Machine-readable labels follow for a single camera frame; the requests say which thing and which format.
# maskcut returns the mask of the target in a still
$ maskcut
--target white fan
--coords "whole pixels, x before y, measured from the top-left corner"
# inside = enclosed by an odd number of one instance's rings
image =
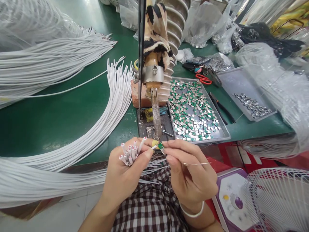
[[[218,186],[213,201],[227,232],[309,231],[309,171],[232,168],[218,174]]]

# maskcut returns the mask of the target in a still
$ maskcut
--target green table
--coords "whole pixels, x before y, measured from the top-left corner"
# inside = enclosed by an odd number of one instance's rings
[[[134,32],[121,26],[121,20],[115,8],[104,6],[98,0],[53,0],[55,4],[80,25],[94,27],[97,32],[113,33],[117,45],[103,58],[86,67],[73,79],[54,85],[40,92],[48,94],[63,91],[89,80],[106,70],[107,59],[118,60],[126,56],[125,64],[138,58],[137,41]],[[209,44],[204,49],[193,49],[189,44],[182,44],[181,49],[191,48],[193,54],[210,55],[217,52]],[[174,76],[194,77],[178,64]],[[235,119],[242,115],[227,93],[215,86],[206,86],[233,114]],[[22,157],[46,153],[58,149],[85,134],[104,112],[109,98],[106,75],[65,94],[51,97],[26,99],[0,110],[0,156]],[[250,122],[242,116],[236,124],[227,126],[231,141],[262,137],[291,132],[283,123],[279,114],[260,122]],[[110,151],[130,138],[138,136],[136,111],[131,105],[109,138],[90,156],[78,164],[94,163],[107,160]]]

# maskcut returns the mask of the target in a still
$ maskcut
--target checkered fabric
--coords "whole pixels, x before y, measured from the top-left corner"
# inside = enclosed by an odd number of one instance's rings
[[[189,231],[170,176],[169,167],[143,176],[159,184],[139,184],[120,205],[112,231]]]

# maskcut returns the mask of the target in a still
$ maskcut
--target black pliers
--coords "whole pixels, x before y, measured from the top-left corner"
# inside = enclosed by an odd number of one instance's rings
[[[220,117],[222,118],[222,121],[224,122],[225,125],[227,125],[227,121],[225,121],[225,119],[222,117],[221,113],[220,113],[220,108],[226,113],[226,115],[230,118],[230,120],[232,121],[232,123],[236,123],[235,119],[233,118],[233,116],[231,115],[231,113],[216,99],[216,97],[213,95],[212,92],[209,92],[209,97],[212,100],[213,104],[215,105]]]

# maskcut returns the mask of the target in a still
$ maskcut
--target hand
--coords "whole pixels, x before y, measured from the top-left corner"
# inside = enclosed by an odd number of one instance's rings
[[[201,210],[202,201],[208,200],[218,192],[217,174],[208,163],[201,149],[184,140],[162,142],[168,154],[167,161],[171,167],[172,188],[179,202],[194,214]]]
[[[125,143],[125,148],[137,141],[139,147],[142,138],[133,138]],[[110,153],[102,196],[98,202],[102,207],[103,215],[108,215],[128,198],[136,189],[142,171],[146,168],[154,153],[150,149],[153,139],[147,139],[141,149],[140,155],[131,167],[126,166],[119,156],[123,155],[122,148],[116,147]]]

